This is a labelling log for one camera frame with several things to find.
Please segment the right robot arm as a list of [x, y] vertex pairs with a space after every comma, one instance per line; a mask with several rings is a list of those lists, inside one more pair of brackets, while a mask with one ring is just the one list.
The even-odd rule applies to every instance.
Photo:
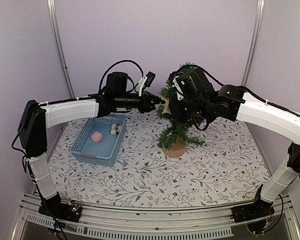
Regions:
[[173, 116], [190, 118], [195, 126], [199, 120], [209, 125], [222, 117], [253, 124], [291, 140], [287, 159], [258, 188], [254, 203], [248, 208], [252, 218], [259, 218], [300, 175], [300, 113], [269, 102], [245, 86], [226, 84], [215, 90], [209, 77], [199, 66], [185, 73], [177, 70], [172, 75], [176, 96], [170, 100], [169, 108]]

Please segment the beige burlap bow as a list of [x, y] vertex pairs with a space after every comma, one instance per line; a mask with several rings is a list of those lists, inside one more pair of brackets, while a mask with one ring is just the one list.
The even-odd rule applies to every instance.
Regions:
[[160, 99], [162, 101], [164, 101], [164, 103], [159, 103], [159, 104], [156, 104], [155, 105], [155, 109], [156, 110], [162, 110], [162, 113], [163, 114], [169, 114], [169, 115], [172, 115], [171, 113], [171, 110], [170, 110], [170, 107], [169, 107], [169, 99], [163, 97], [163, 96], [160, 96]]

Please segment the white cotton boll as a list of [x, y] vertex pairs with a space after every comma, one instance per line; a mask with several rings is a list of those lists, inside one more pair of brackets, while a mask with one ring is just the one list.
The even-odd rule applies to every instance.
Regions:
[[112, 124], [110, 129], [111, 135], [118, 135], [121, 131], [121, 125], [120, 124]]

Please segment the pink pompom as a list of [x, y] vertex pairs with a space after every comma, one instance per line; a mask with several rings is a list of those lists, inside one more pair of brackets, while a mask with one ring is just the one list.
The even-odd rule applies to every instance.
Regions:
[[103, 140], [103, 134], [100, 133], [100, 132], [94, 132], [92, 135], [91, 135], [91, 141], [93, 143], [99, 143]]

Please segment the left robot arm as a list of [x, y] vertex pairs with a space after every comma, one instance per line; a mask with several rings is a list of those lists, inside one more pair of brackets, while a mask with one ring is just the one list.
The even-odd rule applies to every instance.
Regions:
[[60, 217], [65, 210], [48, 168], [47, 129], [74, 120], [106, 117], [119, 108], [149, 113], [156, 105], [164, 103], [160, 97], [144, 90], [155, 76], [148, 72], [137, 86], [127, 90], [131, 78], [124, 72], [115, 71], [106, 76], [106, 84], [98, 93], [52, 102], [30, 100], [26, 103], [14, 139], [20, 141], [19, 152], [23, 153], [24, 168], [29, 171], [45, 202], [45, 209], [53, 217]]

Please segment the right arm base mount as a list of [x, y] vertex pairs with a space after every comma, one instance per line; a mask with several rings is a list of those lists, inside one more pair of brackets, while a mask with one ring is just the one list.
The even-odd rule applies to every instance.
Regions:
[[267, 232], [270, 221], [266, 220], [265, 217], [272, 217], [272, 215], [275, 213], [272, 202], [269, 203], [261, 200], [262, 187], [263, 185], [257, 189], [252, 203], [235, 206], [230, 209], [230, 218], [233, 219], [235, 223], [262, 218], [260, 221], [249, 223], [247, 225], [248, 230], [255, 235], [260, 235]]

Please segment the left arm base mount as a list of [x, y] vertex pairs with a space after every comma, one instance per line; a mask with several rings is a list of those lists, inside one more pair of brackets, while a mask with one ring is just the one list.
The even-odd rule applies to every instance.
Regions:
[[67, 203], [62, 202], [60, 194], [57, 192], [52, 198], [41, 201], [38, 212], [56, 219], [78, 223], [82, 214], [82, 205], [74, 200]]

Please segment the small green christmas tree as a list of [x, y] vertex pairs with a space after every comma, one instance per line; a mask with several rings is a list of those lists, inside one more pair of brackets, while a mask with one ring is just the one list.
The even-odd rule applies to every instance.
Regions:
[[[186, 73], [189, 70], [193, 70], [196, 68], [196, 64], [192, 62], [185, 62], [181, 64], [176, 70], [176, 77]], [[165, 82], [165, 86], [161, 88], [159, 92], [159, 96], [163, 96], [166, 99], [172, 99], [177, 97], [177, 90], [175, 87], [168, 88]], [[158, 135], [158, 143], [157, 146], [161, 149], [169, 149], [173, 143], [176, 142], [177, 137], [182, 138], [186, 144], [195, 145], [195, 146], [203, 146], [205, 140], [189, 134], [189, 130], [193, 126], [197, 126], [198, 123], [193, 118], [187, 118], [184, 120], [176, 120], [170, 114], [163, 114], [162, 110], [156, 110], [156, 115], [160, 120], [168, 121], [168, 126], [161, 131]]]

